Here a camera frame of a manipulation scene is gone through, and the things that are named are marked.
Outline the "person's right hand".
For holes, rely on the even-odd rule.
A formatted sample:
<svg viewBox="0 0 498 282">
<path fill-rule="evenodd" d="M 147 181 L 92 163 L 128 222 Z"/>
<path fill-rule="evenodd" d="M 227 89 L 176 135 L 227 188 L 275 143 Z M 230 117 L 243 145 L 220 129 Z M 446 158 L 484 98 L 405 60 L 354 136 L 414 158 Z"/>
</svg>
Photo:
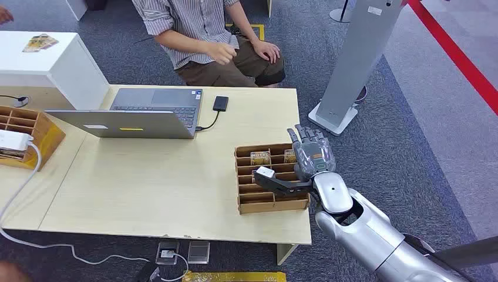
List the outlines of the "person's right hand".
<svg viewBox="0 0 498 282">
<path fill-rule="evenodd" d="M 221 65 L 229 64 L 236 56 L 236 50 L 227 43 L 207 42 L 206 54 Z"/>
</svg>

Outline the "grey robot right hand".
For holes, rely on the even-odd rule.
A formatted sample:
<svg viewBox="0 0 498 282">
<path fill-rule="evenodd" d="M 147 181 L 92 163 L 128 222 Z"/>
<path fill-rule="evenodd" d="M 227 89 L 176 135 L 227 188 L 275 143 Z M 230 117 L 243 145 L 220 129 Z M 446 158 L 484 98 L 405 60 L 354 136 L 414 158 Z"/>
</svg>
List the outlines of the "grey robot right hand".
<svg viewBox="0 0 498 282">
<path fill-rule="evenodd" d="M 331 150 L 329 139 L 319 129 L 295 125 L 296 134 L 292 128 L 287 132 L 292 141 L 297 164 L 294 172 L 301 182 L 308 182 L 316 174 L 335 172 L 336 161 Z"/>
</svg>

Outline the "person's left hand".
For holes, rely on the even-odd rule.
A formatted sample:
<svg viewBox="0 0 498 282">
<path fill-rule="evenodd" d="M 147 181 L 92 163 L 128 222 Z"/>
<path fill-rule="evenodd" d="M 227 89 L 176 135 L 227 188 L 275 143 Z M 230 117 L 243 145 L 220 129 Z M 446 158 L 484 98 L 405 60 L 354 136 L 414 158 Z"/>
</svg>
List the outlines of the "person's left hand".
<svg viewBox="0 0 498 282">
<path fill-rule="evenodd" d="M 256 54 L 264 60 L 269 61 L 269 63 L 276 63 L 280 58 L 279 47 L 272 43 L 255 39 L 251 41 L 251 44 Z"/>
</svg>

